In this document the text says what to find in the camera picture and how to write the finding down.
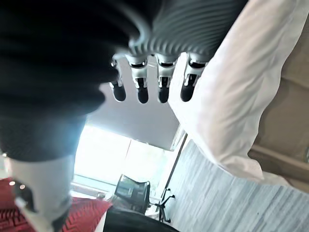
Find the gray floor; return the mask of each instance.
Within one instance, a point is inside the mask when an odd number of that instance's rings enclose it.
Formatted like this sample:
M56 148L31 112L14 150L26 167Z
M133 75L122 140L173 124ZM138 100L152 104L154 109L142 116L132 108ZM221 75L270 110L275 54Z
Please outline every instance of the gray floor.
M191 141L169 187L172 226L182 232L308 232L309 196L291 188L260 186L223 172Z

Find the window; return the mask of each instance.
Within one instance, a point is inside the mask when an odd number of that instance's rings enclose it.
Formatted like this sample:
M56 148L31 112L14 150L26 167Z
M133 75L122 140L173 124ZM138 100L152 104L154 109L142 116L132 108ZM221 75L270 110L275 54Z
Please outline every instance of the window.
M172 152L86 125L76 152L74 182L114 191L121 174L150 181L151 196L160 198L169 175Z

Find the red patterned fabric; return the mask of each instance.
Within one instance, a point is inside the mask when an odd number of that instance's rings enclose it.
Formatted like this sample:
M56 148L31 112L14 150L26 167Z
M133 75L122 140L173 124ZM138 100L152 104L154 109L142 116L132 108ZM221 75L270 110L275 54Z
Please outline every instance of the red patterned fabric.
M0 180L0 231L35 232L15 206L10 181L9 178ZM62 232L94 232L102 216L110 207L109 202L73 198Z

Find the office chair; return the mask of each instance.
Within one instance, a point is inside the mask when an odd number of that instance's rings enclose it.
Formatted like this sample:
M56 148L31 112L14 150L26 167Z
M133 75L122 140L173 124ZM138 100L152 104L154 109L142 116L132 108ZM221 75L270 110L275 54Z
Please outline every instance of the office chair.
M137 182L125 175L121 175L118 181L115 195L131 204L131 210L145 214L148 207L155 205L159 210L159 221L170 223L165 213L165 205L170 198L175 198L175 195L169 196L164 200L166 192L170 191L169 188L164 189L163 198L160 203L150 203L150 182Z

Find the white pillow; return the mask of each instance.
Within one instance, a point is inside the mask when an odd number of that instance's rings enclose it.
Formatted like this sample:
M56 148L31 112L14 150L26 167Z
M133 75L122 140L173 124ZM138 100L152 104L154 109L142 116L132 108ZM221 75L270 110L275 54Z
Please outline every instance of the white pillow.
M235 176L287 185L282 177L262 172L248 152L308 11L308 0L250 0L205 68L189 102L180 99L186 54L178 60L169 103L205 156Z

